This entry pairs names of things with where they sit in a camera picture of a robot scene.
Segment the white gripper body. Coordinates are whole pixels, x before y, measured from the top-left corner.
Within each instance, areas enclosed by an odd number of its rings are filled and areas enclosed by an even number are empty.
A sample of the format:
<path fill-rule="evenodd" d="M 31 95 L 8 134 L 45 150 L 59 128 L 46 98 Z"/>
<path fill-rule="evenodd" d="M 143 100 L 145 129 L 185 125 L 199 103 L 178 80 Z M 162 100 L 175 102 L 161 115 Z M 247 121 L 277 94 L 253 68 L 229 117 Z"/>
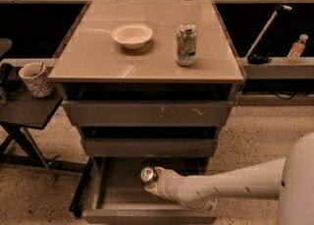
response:
<path fill-rule="evenodd" d="M 158 177 L 157 188 L 160 197 L 170 200 L 178 200 L 178 185 L 182 179 L 183 176 L 174 170 L 169 170 L 166 178 Z"/>

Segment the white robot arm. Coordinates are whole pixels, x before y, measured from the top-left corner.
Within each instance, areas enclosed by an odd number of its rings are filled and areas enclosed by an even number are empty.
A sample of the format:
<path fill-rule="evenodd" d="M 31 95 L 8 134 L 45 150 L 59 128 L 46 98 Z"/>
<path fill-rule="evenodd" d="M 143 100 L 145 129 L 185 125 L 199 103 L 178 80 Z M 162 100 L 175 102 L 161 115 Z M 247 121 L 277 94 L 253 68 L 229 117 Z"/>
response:
<path fill-rule="evenodd" d="M 274 198 L 277 225 L 314 225 L 314 133 L 297 140 L 287 157 L 266 163 L 212 176 L 146 167 L 140 178 L 149 193 L 195 211 L 218 198 Z"/>

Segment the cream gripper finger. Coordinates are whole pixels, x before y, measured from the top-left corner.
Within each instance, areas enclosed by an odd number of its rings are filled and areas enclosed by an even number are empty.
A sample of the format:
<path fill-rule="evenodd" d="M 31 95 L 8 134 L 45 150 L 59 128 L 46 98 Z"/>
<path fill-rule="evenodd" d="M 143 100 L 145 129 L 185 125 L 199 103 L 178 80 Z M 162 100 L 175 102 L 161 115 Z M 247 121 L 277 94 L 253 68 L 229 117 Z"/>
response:
<path fill-rule="evenodd" d="M 157 184 L 154 183 L 152 185 L 148 185 L 148 186 L 145 186 L 144 189 L 149 192 L 150 194 L 154 195 L 154 196 L 159 196 L 159 192 L 158 192 L 158 188 L 157 188 Z"/>
<path fill-rule="evenodd" d="M 159 178 L 166 178 L 169 173 L 169 170 L 163 167 L 155 167 L 154 170 Z"/>

